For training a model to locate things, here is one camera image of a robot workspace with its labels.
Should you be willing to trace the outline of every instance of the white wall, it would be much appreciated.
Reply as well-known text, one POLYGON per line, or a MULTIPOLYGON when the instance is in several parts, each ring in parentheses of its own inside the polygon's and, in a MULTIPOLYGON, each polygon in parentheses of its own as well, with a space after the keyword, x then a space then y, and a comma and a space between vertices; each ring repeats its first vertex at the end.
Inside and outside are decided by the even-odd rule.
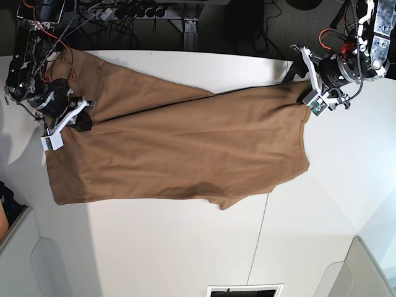
POLYGON ((34 212, 29 210, 0 250, 1 296, 43 297, 30 266, 30 255, 39 238, 34 212))
POLYGON ((73 297, 62 253, 54 240, 40 237, 30 264, 43 297, 73 297))
POLYGON ((388 279, 396 278, 396 187, 382 201, 359 235, 388 279))

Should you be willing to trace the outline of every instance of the red wire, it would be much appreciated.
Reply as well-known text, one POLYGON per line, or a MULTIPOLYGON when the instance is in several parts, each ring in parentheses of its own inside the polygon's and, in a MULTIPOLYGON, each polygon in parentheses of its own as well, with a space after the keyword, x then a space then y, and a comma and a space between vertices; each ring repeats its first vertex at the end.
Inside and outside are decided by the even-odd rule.
MULTIPOLYGON (((53 37, 53 38, 55 38, 55 39, 59 39, 59 38, 56 37, 55 35, 52 35, 52 34, 50 34, 49 32, 47 32, 47 31, 37 22, 35 9, 36 9, 36 7, 33 8, 33 17, 34 17, 34 19, 35 19, 35 23, 36 23, 37 27, 39 27, 39 28, 41 29, 41 31, 43 31, 44 33, 46 33, 48 36, 53 37)), ((65 43, 64 43, 62 40, 60 40, 59 42, 62 43, 62 45, 63 45, 68 51, 71 51, 70 48, 69 48, 67 45, 65 45, 65 43)))
POLYGON ((46 77, 46 75, 43 76, 43 73, 40 71, 40 79, 43 82, 49 82, 50 80, 46 77))
POLYGON ((322 42, 322 34, 326 31, 329 31, 330 29, 324 29, 320 32, 319 34, 319 43, 321 44, 321 46, 329 51, 334 51, 332 48, 329 48, 328 46, 326 46, 323 42, 322 42))
POLYGON ((25 0, 22 0, 22 3, 23 3, 23 4, 24 4, 24 6, 26 6, 26 7, 33 8, 33 6, 31 6, 31 5, 27 4, 27 3, 25 2, 25 0))

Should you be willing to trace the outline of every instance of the metal bracket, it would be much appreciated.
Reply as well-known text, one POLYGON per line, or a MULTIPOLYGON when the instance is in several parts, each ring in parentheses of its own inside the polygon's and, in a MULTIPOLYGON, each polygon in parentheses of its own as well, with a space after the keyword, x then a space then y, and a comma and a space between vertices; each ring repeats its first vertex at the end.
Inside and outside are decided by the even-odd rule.
POLYGON ((370 51, 371 67, 379 70, 385 63, 390 45, 390 33, 394 26, 396 0, 379 0, 376 21, 374 23, 374 38, 370 51))
POLYGON ((86 106, 88 106, 88 102, 82 100, 78 102, 77 107, 70 111, 62 121, 54 127, 54 129, 50 129, 49 131, 45 131, 48 135, 43 135, 41 139, 41 144, 45 151, 47 150, 57 150, 63 146, 63 140, 61 136, 61 131, 65 126, 69 123, 69 121, 77 116, 86 106))
POLYGON ((198 49, 198 19, 184 20, 184 50, 197 51, 198 49))
POLYGON ((338 105, 338 98, 329 98, 329 91, 322 91, 322 81, 320 77, 318 77, 314 63, 311 60, 313 53, 309 48, 304 47, 301 48, 301 55, 307 66, 312 87, 312 90, 302 99, 302 102, 307 105, 316 116, 319 116, 326 108, 335 110, 338 105))

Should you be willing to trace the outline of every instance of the black cable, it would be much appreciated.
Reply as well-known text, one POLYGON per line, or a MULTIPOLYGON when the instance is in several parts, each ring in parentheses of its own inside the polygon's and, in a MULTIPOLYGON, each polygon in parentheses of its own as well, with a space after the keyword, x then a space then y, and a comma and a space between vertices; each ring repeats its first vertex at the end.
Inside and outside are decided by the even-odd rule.
POLYGON ((33 118, 35 121, 38 119, 28 108, 21 102, 17 102, 17 105, 22 106, 24 110, 33 118))
POLYGON ((338 104, 342 104, 342 91, 340 90, 340 88, 330 88, 327 91, 329 93, 331 93, 332 91, 336 91, 338 94, 338 104))
MULTIPOLYGON (((93 25, 95 25, 96 26, 96 31, 95 31, 95 35, 96 35, 96 37, 97 37, 97 40, 96 40, 96 42, 97 42, 97 46, 95 47, 94 45, 93 45, 93 41, 89 38, 89 40, 90 40, 90 42, 91 42, 91 44, 92 44, 92 48, 93 49, 97 49, 98 48, 98 34, 100 33, 100 32, 103 32, 103 31, 106 31, 107 29, 108 29, 108 27, 107 26, 105 26, 105 25, 103 25, 103 22, 102 22, 102 24, 100 24, 100 23, 98 23, 97 21, 95 22, 95 21, 92 21, 92 20, 90 20, 90 19, 88 19, 88 18, 86 18, 86 16, 84 16, 84 12, 85 11, 88 11, 88 9, 90 8, 90 7, 92 7, 93 5, 95 5, 95 3, 94 3, 94 1, 92 1, 91 3, 90 3, 90 5, 88 6, 88 7, 86 7, 79 15, 80 15, 80 18, 83 18, 85 21, 87 21, 87 23, 90 23, 90 24, 93 24, 93 25)), ((86 37, 86 38, 88 38, 89 36, 92 36, 93 34, 87 34, 83 29, 82 29, 82 27, 80 27, 80 29, 81 29, 81 31, 84 33, 84 36, 86 37)))
POLYGON ((45 55, 44 59, 41 61, 40 65, 37 67, 37 69, 35 70, 35 72, 32 75, 32 78, 30 79, 30 82, 28 84, 27 90, 25 92, 25 94, 23 95, 23 97, 18 100, 17 103, 20 103, 22 101, 24 101, 27 97, 27 94, 29 93, 29 90, 31 89, 32 85, 33 85, 33 81, 35 76, 38 74, 39 71, 41 71, 41 68, 43 67, 43 65, 45 64, 46 60, 48 59, 49 56, 51 56, 51 54, 53 53, 56 45, 62 40, 63 36, 65 35, 65 33, 67 32, 67 30, 70 28, 71 24, 73 23, 74 17, 77 13, 77 0, 74 0, 74 13, 72 14, 72 17, 70 18, 70 21, 68 23, 68 25, 66 26, 66 28, 63 30, 61 36, 59 36, 59 38, 55 41, 54 45, 51 47, 51 49, 48 51, 48 53, 45 55))
POLYGON ((135 27, 135 22, 132 22, 132 37, 135 38, 136 47, 139 50, 140 43, 139 43, 139 39, 138 39, 137 35, 134 33, 134 27, 135 27))
POLYGON ((109 21, 109 27, 110 27, 110 30, 109 30, 108 38, 110 38, 111 31, 112 31, 112 29, 113 29, 113 21, 112 21, 112 20, 109 21))
POLYGON ((91 43, 92 49, 94 49, 94 48, 95 48, 95 45, 93 44, 92 39, 87 35, 87 32, 86 32, 86 31, 84 30, 84 28, 81 26, 81 18, 82 18, 82 13, 83 13, 83 12, 81 12, 80 7, 79 7, 77 13, 78 13, 78 15, 79 15, 79 30, 81 30, 83 36, 84 36, 86 39, 89 40, 89 42, 91 43))
POLYGON ((157 32, 157 16, 154 15, 153 33, 157 32))
POLYGON ((264 27, 264 23, 263 26, 259 29, 259 32, 256 34, 256 36, 254 36, 253 38, 253 47, 254 49, 260 53, 260 54, 264 54, 266 52, 268 52, 269 50, 269 43, 276 49, 276 51, 278 52, 279 56, 281 57, 282 60, 286 60, 285 56, 283 55, 283 53, 281 52, 281 50, 276 46, 276 44, 268 37, 268 31, 269 31, 269 19, 276 19, 277 17, 279 17, 280 15, 282 15, 282 10, 281 8, 278 6, 277 4, 277 0, 271 0, 271 2, 265 2, 264 4, 267 5, 275 5, 276 8, 279 10, 279 13, 277 15, 272 15, 266 18, 265 20, 265 27, 264 27), (263 41, 264 41, 264 48, 263 49, 258 49, 256 46, 256 41, 262 37, 263 41))
POLYGON ((100 41, 99 41, 99 39, 100 39, 100 33, 101 33, 101 31, 99 31, 99 29, 98 29, 98 26, 99 26, 100 24, 99 23, 97 23, 97 29, 96 29, 96 39, 97 39, 97 50, 99 50, 99 44, 100 44, 100 41))
POLYGON ((359 75, 360 75, 360 86, 359 86, 359 90, 349 99, 346 99, 345 101, 343 101, 342 103, 348 103, 349 101, 352 101, 353 99, 355 99, 361 92, 361 89, 363 88, 363 73, 361 70, 361 62, 360 62, 360 42, 359 42, 359 28, 358 28, 358 18, 356 16, 356 8, 353 7, 353 2, 351 1, 351 9, 352 9, 352 15, 353 15, 353 22, 355 23, 355 30, 356 30, 356 50, 357 50, 357 61, 358 61, 358 70, 359 70, 359 75))
POLYGON ((347 37, 345 35, 339 35, 339 34, 333 34, 331 32, 326 32, 324 34, 324 36, 321 37, 321 42, 323 43, 323 41, 326 39, 326 37, 335 37, 337 39, 342 40, 344 43, 347 42, 347 37))
POLYGON ((133 39, 135 39, 136 43, 139 44, 137 36, 133 32, 133 29, 131 29, 131 24, 132 26, 134 26, 135 19, 136 17, 130 19, 128 24, 125 24, 128 21, 128 19, 125 19, 116 25, 116 30, 120 32, 117 40, 121 41, 123 36, 128 35, 131 48, 133 48, 133 39))

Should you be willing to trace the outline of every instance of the cable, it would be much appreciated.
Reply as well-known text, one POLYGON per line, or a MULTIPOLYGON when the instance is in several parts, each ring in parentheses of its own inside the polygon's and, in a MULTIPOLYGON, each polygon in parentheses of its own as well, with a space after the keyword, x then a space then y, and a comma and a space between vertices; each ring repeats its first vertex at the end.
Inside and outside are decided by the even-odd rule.
POLYGON ((127 24, 127 25, 124 25, 124 24, 123 24, 124 22, 127 21, 127 19, 124 20, 123 22, 119 23, 119 24, 116 24, 116 30, 120 32, 119 36, 117 37, 117 40, 121 40, 122 37, 123 37, 125 34, 127 34, 127 32, 129 31, 129 34, 127 34, 127 35, 129 35, 129 42, 130 42, 131 48, 133 48, 134 41, 135 41, 135 43, 136 43, 136 45, 137 45, 137 48, 140 48, 139 39, 138 39, 138 37, 136 36, 136 34, 134 33, 134 24, 135 24, 134 21, 135 21, 135 19, 136 19, 136 17, 134 17, 134 18, 129 22, 129 24, 127 24))
POLYGON ((260 54, 264 54, 266 52, 268 52, 269 50, 269 43, 276 49, 276 51, 278 52, 279 56, 281 57, 281 59, 286 60, 285 56, 283 55, 283 53, 280 51, 280 49, 275 45, 275 43, 268 37, 268 31, 269 31, 269 19, 276 19, 277 17, 279 17, 280 15, 282 15, 282 10, 281 8, 278 6, 277 4, 277 0, 271 0, 271 2, 264 2, 265 5, 275 5, 276 8, 279 10, 279 13, 277 15, 272 15, 266 18, 265 20, 265 27, 264 24, 262 26, 262 28, 259 29, 258 34, 253 37, 253 47, 254 49, 260 53, 260 54), (263 38, 264 41, 264 48, 263 49, 257 49, 257 46, 255 44, 255 42, 260 38, 263 38))
POLYGON ((96 15, 96 14, 93 14, 93 13, 92 13, 92 12, 90 12, 89 10, 90 10, 90 9, 93 9, 94 7, 97 7, 97 6, 99 6, 100 4, 103 4, 103 1, 100 1, 98 4, 95 4, 95 5, 91 6, 91 7, 89 7, 89 8, 87 9, 87 14, 89 14, 89 15, 92 15, 92 16, 94 16, 94 17, 96 17, 97 15, 96 15))
POLYGON ((69 81, 69 79, 71 78, 75 82, 74 79, 77 79, 77 74, 75 73, 73 49, 71 49, 71 56, 72 56, 72 61, 70 62, 70 71, 69 71, 69 75, 67 76, 67 81, 69 81))
MULTIPOLYGON (((34 8, 33 8, 33 18, 35 19, 35 23, 36 23, 37 27, 39 27, 40 30, 43 31, 44 33, 46 33, 48 36, 53 37, 53 38, 55 38, 55 39, 58 39, 58 37, 56 37, 55 35, 53 35, 53 34, 47 32, 47 31, 40 25, 40 23, 37 22, 37 19, 36 19, 36 12, 37 12, 36 7, 34 7, 34 8)), ((59 42, 62 43, 62 45, 63 45, 67 50, 70 51, 70 48, 67 47, 67 45, 65 45, 64 42, 63 42, 62 40, 60 40, 59 42)))
POLYGON ((36 71, 33 73, 32 78, 30 79, 30 82, 28 84, 27 90, 25 92, 25 95, 23 95, 23 97, 18 100, 17 103, 20 103, 22 101, 24 101, 27 97, 27 94, 29 93, 29 90, 31 89, 32 85, 33 85, 33 81, 35 76, 38 74, 38 72, 40 71, 40 69, 43 67, 43 65, 45 64, 46 60, 48 59, 49 56, 51 56, 51 54, 53 53, 56 45, 62 40, 63 36, 65 35, 65 33, 67 32, 67 30, 70 28, 71 24, 73 23, 74 17, 76 15, 77 12, 77 0, 74 0, 74 13, 72 14, 72 17, 70 18, 70 21, 68 23, 68 25, 66 26, 66 28, 63 30, 61 36, 55 41, 54 45, 52 46, 52 48, 48 51, 48 53, 45 55, 44 59, 41 61, 40 65, 37 67, 36 71))
POLYGON ((27 4, 27 3, 25 2, 25 0, 22 0, 22 3, 24 4, 24 6, 26 6, 26 7, 28 7, 28 8, 33 8, 33 6, 27 4))
POLYGON ((335 30, 333 30, 333 29, 331 29, 331 28, 322 30, 322 31, 320 32, 320 34, 319 34, 319 43, 321 44, 321 46, 322 46, 323 48, 325 48, 325 49, 327 49, 327 50, 329 50, 329 51, 332 51, 332 52, 335 52, 334 49, 332 49, 332 48, 329 47, 329 46, 326 46, 326 45, 323 43, 323 40, 324 40, 326 37, 329 37, 329 36, 337 37, 337 38, 341 39, 342 41, 346 41, 346 40, 347 40, 347 37, 346 37, 344 34, 341 34, 340 32, 335 31, 335 30))
POLYGON ((349 101, 352 101, 355 99, 361 92, 361 89, 363 88, 363 73, 361 70, 361 63, 360 63, 360 43, 359 43, 359 29, 358 29, 358 18, 356 16, 356 9, 353 7, 352 0, 350 0, 351 6, 352 6, 352 15, 353 15, 353 22, 355 23, 355 30, 356 30, 356 50, 357 50, 357 60, 358 60, 358 70, 359 70, 359 75, 360 75, 360 86, 359 90, 349 99, 346 99, 342 103, 348 103, 349 101))
POLYGON ((63 39, 65 39, 66 37, 68 37, 71 33, 75 32, 76 30, 78 30, 80 27, 84 26, 87 22, 89 22, 90 20, 92 20, 94 17, 96 17, 95 15, 91 16, 89 19, 87 19, 84 23, 82 23, 81 25, 79 25, 77 28, 75 28, 72 32, 70 32, 69 34, 67 34, 63 39))
POLYGON ((35 119, 35 121, 37 120, 37 117, 30 111, 28 110, 28 108, 23 105, 21 102, 17 102, 17 105, 22 106, 24 108, 24 110, 33 118, 35 119))
POLYGON ((91 43, 91 46, 92 46, 91 48, 94 49, 94 48, 95 48, 95 45, 93 44, 92 39, 89 37, 89 35, 87 34, 87 32, 85 32, 84 28, 81 27, 82 12, 80 11, 80 7, 79 7, 78 15, 79 15, 79 25, 80 25, 79 28, 80 28, 81 32, 83 33, 84 37, 87 38, 87 39, 89 40, 89 42, 91 43))
POLYGON ((327 90, 329 93, 331 93, 332 91, 336 91, 338 94, 338 104, 342 104, 342 92, 340 90, 340 88, 330 88, 327 90))
POLYGON ((101 30, 100 30, 101 32, 107 31, 108 27, 104 26, 103 24, 98 24, 97 22, 92 22, 91 20, 89 20, 88 18, 86 18, 86 17, 84 16, 84 12, 85 12, 86 10, 87 10, 87 8, 85 8, 82 12, 79 12, 79 13, 78 13, 79 16, 80 16, 80 19, 79 19, 80 25, 81 25, 81 18, 83 18, 84 20, 88 21, 88 23, 95 25, 95 26, 97 27, 97 30, 96 30, 96 32, 94 32, 94 33, 87 34, 87 33, 85 32, 85 30, 84 30, 82 27, 80 27, 80 29, 81 29, 81 31, 83 32, 84 36, 85 36, 86 38, 88 38, 88 40, 90 41, 91 46, 92 46, 92 49, 98 49, 98 44, 95 46, 93 40, 92 40, 89 36, 96 35, 96 36, 97 36, 97 39, 98 39, 98 33, 99 33, 99 32, 98 32, 98 27, 101 28, 101 30))
POLYGON ((334 1, 335 1, 335 2, 338 2, 338 3, 340 3, 340 4, 344 4, 344 2, 345 2, 345 1, 342 1, 342 0, 334 0, 334 1))

